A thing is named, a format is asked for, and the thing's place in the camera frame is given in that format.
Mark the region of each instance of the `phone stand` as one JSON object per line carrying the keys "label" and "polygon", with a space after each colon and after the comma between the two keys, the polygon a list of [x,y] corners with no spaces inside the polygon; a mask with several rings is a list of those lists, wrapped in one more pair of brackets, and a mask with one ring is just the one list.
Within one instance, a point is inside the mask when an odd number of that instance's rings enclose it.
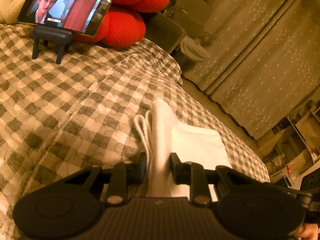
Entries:
{"label": "phone stand", "polygon": [[53,27],[37,25],[33,31],[32,35],[35,39],[33,44],[33,51],[32,51],[32,59],[36,59],[39,54],[39,40],[44,40],[43,45],[47,46],[48,41],[55,42],[60,44],[59,51],[57,53],[56,64],[61,64],[62,56],[64,52],[69,51],[70,41],[72,40],[72,32],[66,31],[62,29],[57,29]]}

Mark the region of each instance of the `red plush toy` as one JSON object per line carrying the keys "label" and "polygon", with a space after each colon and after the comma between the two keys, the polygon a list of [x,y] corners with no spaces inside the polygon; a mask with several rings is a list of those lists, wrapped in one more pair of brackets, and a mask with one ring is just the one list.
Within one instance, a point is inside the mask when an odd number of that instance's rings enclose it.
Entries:
{"label": "red plush toy", "polygon": [[112,0],[110,10],[103,18],[95,37],[75,35],[74,40],[85,43],[101,41],[112,47],[127,47],[140,41],[146,27],[138,12],[157,12],[169,0]]}

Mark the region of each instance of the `man on screen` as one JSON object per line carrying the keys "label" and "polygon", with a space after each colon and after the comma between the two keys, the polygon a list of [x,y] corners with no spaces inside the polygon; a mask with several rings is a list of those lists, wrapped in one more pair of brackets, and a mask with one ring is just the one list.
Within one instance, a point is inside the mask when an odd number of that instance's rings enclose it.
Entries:
{"label": "man on screen", "polygon": [[57,27],[58,22],[54,22],[49,10],[54,6],[57,0],[36,0],[38,8],[28,15],[28,20],[34,23],[46,24]]}

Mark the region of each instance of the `plastic bag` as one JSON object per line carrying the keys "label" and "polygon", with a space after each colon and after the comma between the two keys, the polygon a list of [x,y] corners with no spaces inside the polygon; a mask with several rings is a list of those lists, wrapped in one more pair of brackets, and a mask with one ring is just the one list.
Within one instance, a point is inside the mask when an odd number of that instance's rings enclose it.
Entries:
{"label": "plastic bag", "polygon": [[310,153],[311,153],[311,157],[312,157],[313,161],[315,162],[316,159],[318,158],[318,156],[315,154],[315,152],[313,151],[312,148],[310,148]]}
{"label": "plastic bag", "polygon": [[295,184],[295,182],[300,178],[299,172],[292,170],[289,165],[287,166],[287,171],[288,171],[288,179],[291,182],[291,184]]}
{"label": "plastic bag", "polygon": [[279,155],[273,159],[273,164],[280,168],[285,164],[285,157],[283,155]]}

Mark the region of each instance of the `black machine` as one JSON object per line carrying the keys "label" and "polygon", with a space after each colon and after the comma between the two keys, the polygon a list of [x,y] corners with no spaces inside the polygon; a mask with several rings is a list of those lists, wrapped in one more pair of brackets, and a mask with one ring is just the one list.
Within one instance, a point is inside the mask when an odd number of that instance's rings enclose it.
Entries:
{"label": "black machine", "polygon": [[320,224],[320,168],[303,177],[300,190],[312,193],[312,202],[308,212],[308,219]]}
{"label": "black machine", "polygon": [[[282,240],[309,220],[312,194],[261,183],[225,166],[205,170],[170,155],[175,184],[190,186],[190,200],[128,198],[140,185],[146,154],[113,169],[89,167],[21,198],[13,219],[24,239]],[[105,200],[100,201],[104,184]],[[218,202],[212,202],[213,184]]]}

